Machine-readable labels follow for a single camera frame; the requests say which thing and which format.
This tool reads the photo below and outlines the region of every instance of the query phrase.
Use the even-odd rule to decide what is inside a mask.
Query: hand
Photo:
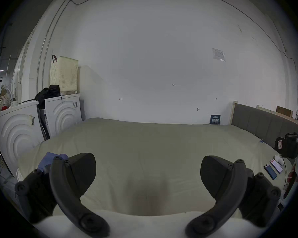
[[[290,180],[291,180],[291,177],[292,177],[292,176],[293,176],[293,174],[294,174],[295,167],[296,167],[296,164],[294,164],[294,165],[292,166],[292,170],[293,170],[293,171],[291,171],[291,172],[288,174],[287,182],[290,182]]]

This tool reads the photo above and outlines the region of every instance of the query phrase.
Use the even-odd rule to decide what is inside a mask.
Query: dryer
[[[37,104],[28,101],[0,111],[0,152],[14,177],[18,158],[44,141]]]
[[[78,93],[45,99],[45,109],[40,113],[50,137],[82,121],[79,97]]]

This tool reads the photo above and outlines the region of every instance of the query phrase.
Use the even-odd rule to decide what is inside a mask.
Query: basket handle
[[[57,61],[57,58],[56,58],[56,56],[55,55],[52,55],[52,63],[54,63],[54,59],[53,59],[53,57],[55,58],[55,61]]]

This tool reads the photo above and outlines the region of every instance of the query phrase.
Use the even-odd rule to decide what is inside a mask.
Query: smartphone
[[[272,159],[270,161],[270,164],[273,165],[273,167],[277,170],[277,172],[280,174],[282,172],[282,167],[278,164],[277,161],[275,161],[274,159]]]
[[[265,170],[267,171],[267,173],[269,174],[269,176],[271,177],[271,179],[275,180],[275,178],[277,177],[277,174],[275,173],[275,171],[272,169],[272,167],[269,164],[266,164],[264,166]]]

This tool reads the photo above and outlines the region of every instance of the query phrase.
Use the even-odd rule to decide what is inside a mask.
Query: cardboard box
[[[282,108],[280,106],[277,106],[276,112],[280,113],[280,114],[283,114],[285,116],[288,116],[288,117],[291,117],[291,115],[292,115],[292,111],[290,109],[285,109],[285,108]]]

